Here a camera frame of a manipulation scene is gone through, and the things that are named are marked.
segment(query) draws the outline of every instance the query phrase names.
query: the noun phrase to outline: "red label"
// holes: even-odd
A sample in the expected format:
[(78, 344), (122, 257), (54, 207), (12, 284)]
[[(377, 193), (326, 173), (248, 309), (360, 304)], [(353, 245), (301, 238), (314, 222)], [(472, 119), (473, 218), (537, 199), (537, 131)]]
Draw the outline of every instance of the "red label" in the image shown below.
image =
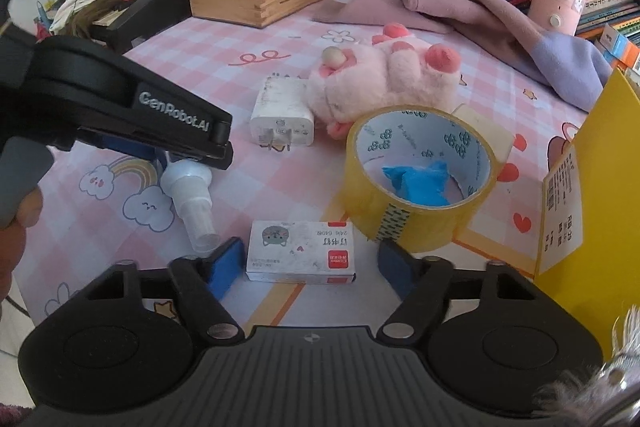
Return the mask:
[(329, 268), (348, 268), (349, 252), (347, 250), (329, 250)]

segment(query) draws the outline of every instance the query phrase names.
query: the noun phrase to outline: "cat illustration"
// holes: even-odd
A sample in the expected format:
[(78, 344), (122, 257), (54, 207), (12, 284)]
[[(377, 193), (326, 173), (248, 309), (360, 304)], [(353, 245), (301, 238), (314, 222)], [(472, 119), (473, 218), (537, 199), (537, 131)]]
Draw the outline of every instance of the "cat illustration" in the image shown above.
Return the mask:
[(267, 227), (262, 230), (262, 245), (281, 245), (287, 246), (289, 240), (289, 230), (283, 227)]

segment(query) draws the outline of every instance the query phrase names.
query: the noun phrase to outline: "blue gripper pad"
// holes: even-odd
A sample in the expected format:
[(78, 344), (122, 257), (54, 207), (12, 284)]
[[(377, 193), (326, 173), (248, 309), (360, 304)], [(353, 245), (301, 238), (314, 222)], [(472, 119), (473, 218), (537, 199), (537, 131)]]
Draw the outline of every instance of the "blue gripper pad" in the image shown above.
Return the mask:
[(207, 287), (216, 299), (222, 300), (234, 281), (244, 272), (245, 259), (242, 239), (232, 237), (217, 247), (206, 260), (210, 266)]

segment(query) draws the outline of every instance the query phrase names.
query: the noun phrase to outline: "floor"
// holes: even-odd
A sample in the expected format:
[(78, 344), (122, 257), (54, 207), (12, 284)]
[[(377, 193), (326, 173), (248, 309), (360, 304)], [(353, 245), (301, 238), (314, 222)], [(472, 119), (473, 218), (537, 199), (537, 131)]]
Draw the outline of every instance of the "floor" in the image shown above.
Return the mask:
[[(9, 295), (24, 307), (17, 284), (12, 285)], [(32, 407), (18, 372), (18, 350), (25, 337), (33, 330), (31, 319), (22, 315), (7, 301), (2, 302), (0, 319), (0, 403)]]

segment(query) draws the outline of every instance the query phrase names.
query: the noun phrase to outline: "pink blanket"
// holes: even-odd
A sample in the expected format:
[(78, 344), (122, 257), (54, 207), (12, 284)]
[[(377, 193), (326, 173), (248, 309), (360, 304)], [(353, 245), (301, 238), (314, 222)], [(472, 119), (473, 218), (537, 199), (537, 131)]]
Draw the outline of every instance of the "pink blanket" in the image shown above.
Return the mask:
[(385, 25), (437, 33), (459, 31), (494, 57), (591, 110), (611, 67), (588, 41), (547, 32), (505, 0), (327, 0), (314, 20)]

